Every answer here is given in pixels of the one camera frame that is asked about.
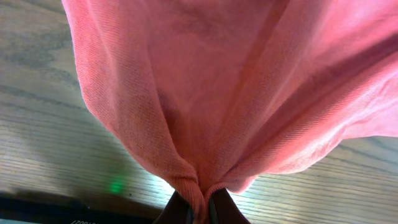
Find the red cloth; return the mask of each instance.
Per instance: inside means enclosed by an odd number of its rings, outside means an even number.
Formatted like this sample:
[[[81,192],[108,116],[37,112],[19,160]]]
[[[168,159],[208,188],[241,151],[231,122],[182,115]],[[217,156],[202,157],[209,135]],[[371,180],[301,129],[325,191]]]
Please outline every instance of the red cloth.
[[[88,109],[204,222],[216,189],[398,136],[396,0],[63,0]]]

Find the black object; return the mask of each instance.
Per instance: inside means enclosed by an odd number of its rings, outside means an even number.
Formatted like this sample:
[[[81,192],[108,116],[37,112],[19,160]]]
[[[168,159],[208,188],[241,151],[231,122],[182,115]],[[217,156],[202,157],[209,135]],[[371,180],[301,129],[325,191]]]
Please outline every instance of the black object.
[[[119,215],[89,208],[70,208],[8,198],[0,198],[0,219],[49,224],[151,224],[154,221],[150,218]]]

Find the pink fabric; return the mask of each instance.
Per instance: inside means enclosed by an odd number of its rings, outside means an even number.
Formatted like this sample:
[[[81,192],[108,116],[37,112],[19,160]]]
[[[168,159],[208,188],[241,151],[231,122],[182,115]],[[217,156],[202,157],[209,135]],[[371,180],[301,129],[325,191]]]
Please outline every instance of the pink fabric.
[[[63,0],[88,109],[205,222],[222,187],[398,136],[396,0]]]

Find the green light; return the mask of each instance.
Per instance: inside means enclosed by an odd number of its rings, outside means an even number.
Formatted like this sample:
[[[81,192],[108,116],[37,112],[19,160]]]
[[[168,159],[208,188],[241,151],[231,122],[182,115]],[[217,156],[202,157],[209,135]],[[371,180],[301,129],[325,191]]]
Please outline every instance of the green light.
[[[124,187],[124,178],[122,176],[116,177],[111,182],[110,192],[112,194],[120,194]]]

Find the table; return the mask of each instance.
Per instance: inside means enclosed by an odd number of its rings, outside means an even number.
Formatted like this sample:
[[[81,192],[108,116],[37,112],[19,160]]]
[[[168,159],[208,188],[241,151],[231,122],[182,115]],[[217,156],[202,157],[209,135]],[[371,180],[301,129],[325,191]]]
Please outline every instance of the table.
[[[147,217],[174,192],[86,109],[59,1],[0,0],[0,192]],[[398,223],[398,139],[343,141],[232,197],[253,223]]]

